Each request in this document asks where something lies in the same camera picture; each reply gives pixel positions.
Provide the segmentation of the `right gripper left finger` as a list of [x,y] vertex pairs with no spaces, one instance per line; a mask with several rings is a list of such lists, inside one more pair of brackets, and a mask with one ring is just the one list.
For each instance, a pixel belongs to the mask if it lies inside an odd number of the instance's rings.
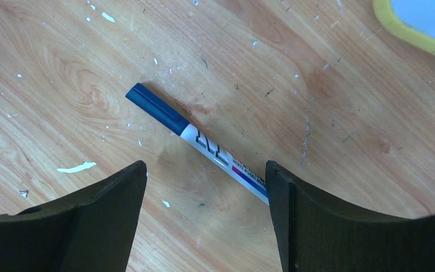
[[0,215],[0,271],[125,271],[146,183],[139,160],[61,198]]

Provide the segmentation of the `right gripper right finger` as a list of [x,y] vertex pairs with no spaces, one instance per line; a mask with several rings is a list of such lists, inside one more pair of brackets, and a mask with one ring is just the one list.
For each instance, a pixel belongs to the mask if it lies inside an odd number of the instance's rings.
[[435,215],[366,209],[275,161],[265,181],[283,271],[435,271]]

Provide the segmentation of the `white whiteboard marker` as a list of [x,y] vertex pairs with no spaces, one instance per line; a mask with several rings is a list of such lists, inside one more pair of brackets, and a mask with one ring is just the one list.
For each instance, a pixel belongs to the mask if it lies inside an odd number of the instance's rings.
[[173,133],[179,135],[265,204],[269,204],[266,184],[263,178],[259,177],[259,175],[239,162],[228,151],[212,141],[211,138],[197,129],[190,121],[144,85],[138,83],[133,86],[126,94],[126,98]]

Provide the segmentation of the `yellow framed whiteboard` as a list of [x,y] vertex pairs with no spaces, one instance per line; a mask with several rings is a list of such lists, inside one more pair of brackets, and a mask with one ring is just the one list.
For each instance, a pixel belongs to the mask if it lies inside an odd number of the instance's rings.
[[435,56],[435,1],[374,0],[373,10],[385,30]]

